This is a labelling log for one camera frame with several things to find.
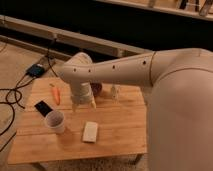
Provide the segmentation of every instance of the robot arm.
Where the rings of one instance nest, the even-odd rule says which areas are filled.
[[[153,86],[147,114],[150,171],[213,170],[213,53],[159,51],[92,64],[84,53],[65,63],[74,104],[94,101],[88,82]]]
[[[200,49],[180,49],[92,63],[87,54],[78,53],[62,66],[59,76],[70,85],[75,111],[84,103],[96,106],[90,82],[150,87],[175,59],[199,54]]]

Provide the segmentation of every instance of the eraser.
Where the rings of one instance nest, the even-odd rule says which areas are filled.
[[[98,124],[96,122],[86,122],[83,133],[84,142],[96,142]]]

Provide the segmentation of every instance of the bamboo table top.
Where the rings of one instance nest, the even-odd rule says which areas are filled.
[[[54,103],[50,83],[59,87],[61,104]],[[120,86],[118,101],[110,98],[111,85],[104,84],[96,98],[97,108],[81,105],[72,111],[70,89],[59,78],[34,81],[26,109],[18,124],[9,164],[143,154],[146,148],[146,106],[139,87]],[[56,135],[44,125],[34,105],[44,100],[66,117],[66,130]],[[99,124],[96,143],[82,142],[86,121]]]

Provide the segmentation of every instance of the black cable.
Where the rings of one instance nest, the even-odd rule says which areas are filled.
[[[7,140],[7,142],[2,146],[2,148],[0,149],[0,153],[5,149],[5,147],[7,146],[7,144],[13,139],[13,137],[16,135],[17,132],[14,132],[13,135]]]
[[[57,39],[53,39],[53,40],[51,41],[51,43],[48,45],[48,47],[47,47],[47,53],[46,53],[45,57],[47,57],[48,65],[49,65],[49,67],[50,67],[52,73],[53,73],[56,77],[58,77],[58,75],[57,75],[56,72],[53,70],[53,68],[52,68],[52,66],[51,66],[51,64],[50,64],[50,56],[49,56],[49,54],[50,54],[50,48],[52,47],[53,44],[56,43],[56,41],[57,41]]]
[[[5,96],[5,101],[6,101],[7,103],[10,103],[10,104],[17,104],[19,107],[21,107],[21,108],[23,108],[23,109],[25,109],[25,107],[22,106],[22,105],[19,103],[19,101],[22,99],[22,93],[19,92],[18,89],[28,86],[28,85],[35,79],[35,78],[32,78],[32,79],[31,79],[29,82],[27,82],[26,84],[21,85],[21,86],[18,86],[18,85],[20,84],[20,82],[25,78],[25,76],[26,76],[26,75],[24,75],[24,76],[22,77],[22,79],[16,84],[15,88],[10,89],[10,91],[9,91],[9,92],[7,93],[7,95]],[[14,92],[14,97],[15,97],[15,101],[14,101],[14,102],[10,102],[10,101],[9,101],[9,95],[10,95],[10,93],[12,93],[12,92]]]
[[[9,129],[10,127],[12,126],[14,120],[15,120],[15,108],[13,107],[13,104],[18,104],[20,107],[22,108],[25,108],[24,106],[22,106],[19,101],[22,99],[22,93],[19,91],[19,89],[23,88],[23,87],[26,87],[28,86],[35,78],[32,78],[30,81],[28,81],[27,83],[23,84],[23,85],[19,85],[23,80],[24,78],[26,77],[26,74],[23,75],[21,77],[21,79],[16,83],[15,87],[10,89],[10,88],[2,88],[0,89],[0,91],[9,91],[6,96],[5,96],[5,102],[2,101],[0,102],[0,104],[3,104],[3,105],[8,105],[11,110],[12,110],[12,119],[10,121],[10,123],[8,124],[8,126],[0,133],[0,136],[4,135]],[[14,102],[10,102],[8,100],[9,98],[9,95],[11,92],[14,92],[14,97],[15,97],[15,101]],[[0,152],[2,152],[4,150],[4,148],[7,146],[7,144],[12,140],[12,138],[16,135],[16,132],[8,139],[8,141],[2,146],[2,148],[0,149]]]

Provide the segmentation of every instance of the orange carrot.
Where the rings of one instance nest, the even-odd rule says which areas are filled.
[[[60,104],[60,90],[58,87],[54,86],[53,84],[50,84],[50,85],[52,87],[52,95],[55,100],[55,103],[57,105],[59,105]]]

